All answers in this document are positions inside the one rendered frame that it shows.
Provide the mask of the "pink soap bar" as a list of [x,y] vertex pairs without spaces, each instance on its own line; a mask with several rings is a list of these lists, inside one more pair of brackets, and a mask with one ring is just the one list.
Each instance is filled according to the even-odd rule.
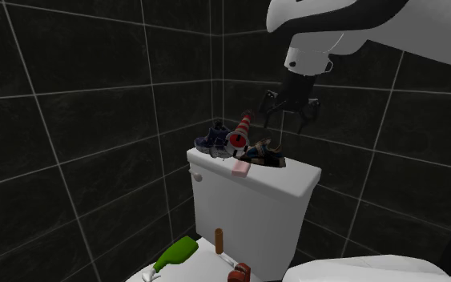
[[248,176],[250,168],[251,168],[250,163],[237,159],[232,168],[232,176],[246,178]]

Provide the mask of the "white toilet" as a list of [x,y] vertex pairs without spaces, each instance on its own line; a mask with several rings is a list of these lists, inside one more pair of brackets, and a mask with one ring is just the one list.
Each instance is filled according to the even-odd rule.
[[[238,263],[251,282],[281,280],[296,251],[300,229],[321,169],[287,159],[286,167],[251,165],[246,178],[232,176],[236,159],[187,151],[194,194],[198,250],[169,264],[152,282],[228,282]],[[215,253],[215,230],[223,230],[223,253]]]

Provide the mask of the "dark purple sneaker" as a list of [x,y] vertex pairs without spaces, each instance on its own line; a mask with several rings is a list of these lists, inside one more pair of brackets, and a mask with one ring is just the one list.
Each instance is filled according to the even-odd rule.
[[225,149],[225,141],[227,135],[231,132],[220,120],[216,120],[213,127],[204,137],[197,137],[194,141],[195,148],[210,155],[212,158],[227,159],[232,155]]

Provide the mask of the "brown and blue shoe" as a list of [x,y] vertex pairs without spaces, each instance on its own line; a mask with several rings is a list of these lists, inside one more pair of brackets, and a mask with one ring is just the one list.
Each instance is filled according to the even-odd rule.
[[240,160],[265,167],[286,167],[281,146],[279,145],[277,148],[272,149],[269,147],[271,141],[271,138],[261,139],[252,147],[249,147],[240,156]]

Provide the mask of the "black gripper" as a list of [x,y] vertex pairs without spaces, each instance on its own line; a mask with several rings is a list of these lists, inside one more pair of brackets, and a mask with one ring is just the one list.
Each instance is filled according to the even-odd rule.
[[302,121],[297,131],[302,130],[312,122],[317,121],[320,113],[320,100],[310,99],[316,76],[299,75],[288,71],[281,85],[280,93],[266,90],[258,112],[264,117],[264,128],[268,127],[270,117],[279,109],[297,112]]

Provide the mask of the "red brown object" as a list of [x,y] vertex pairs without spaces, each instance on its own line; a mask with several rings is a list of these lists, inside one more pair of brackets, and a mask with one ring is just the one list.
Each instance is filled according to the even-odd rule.
[[238,263],[229,273],[228,282],[250,282],[251,268],[245,263]]

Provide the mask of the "red white striped cone toy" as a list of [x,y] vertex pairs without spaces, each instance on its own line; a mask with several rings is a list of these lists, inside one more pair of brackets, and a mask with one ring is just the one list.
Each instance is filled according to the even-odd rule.
[[250,145],[248,132],[253,117],[251,110],[244,111],[236,129],[227,134],[224,147],[226,152],[232,157],[239,158],[248,149]]

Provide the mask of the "green bottle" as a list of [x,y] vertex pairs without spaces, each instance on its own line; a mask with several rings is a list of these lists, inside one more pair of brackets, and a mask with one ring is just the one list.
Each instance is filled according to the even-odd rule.
[[155,274],[159,273],[168,264],[182,264],[188,260],[199,248],[198,243],[190,236],[184,236],[174,242],[157,259],[149,271],[142,274],[144,282],[152,282]]

